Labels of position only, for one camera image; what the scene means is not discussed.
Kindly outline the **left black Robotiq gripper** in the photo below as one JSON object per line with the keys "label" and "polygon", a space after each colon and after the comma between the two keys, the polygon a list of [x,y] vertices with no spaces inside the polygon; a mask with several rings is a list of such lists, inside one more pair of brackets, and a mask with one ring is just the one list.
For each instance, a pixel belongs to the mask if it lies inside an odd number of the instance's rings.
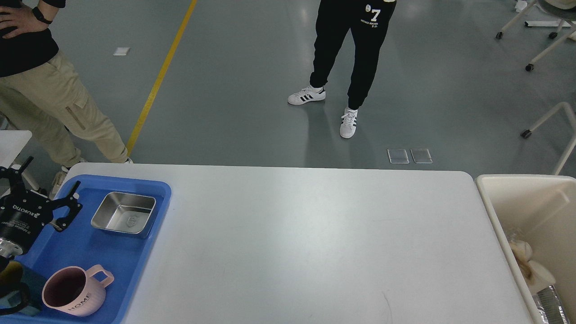
{"label": "left black Robotiq gripper", "polygon": [[[20,169],[0,167],[0,178],[8,179],[10,193],[1,195],[1,256],[22,256],[29,252],[45,224],[49,223],[56,232],[63,232],[75,220],[83,205],[74,197],[81,184],[76,181],[64,198],[50,200],[34,191],[26,189],[23,172],[34,159],[29,156]],[[55,211],[67,207],[68,213],[59,219],[49,216],[49,210]]]}

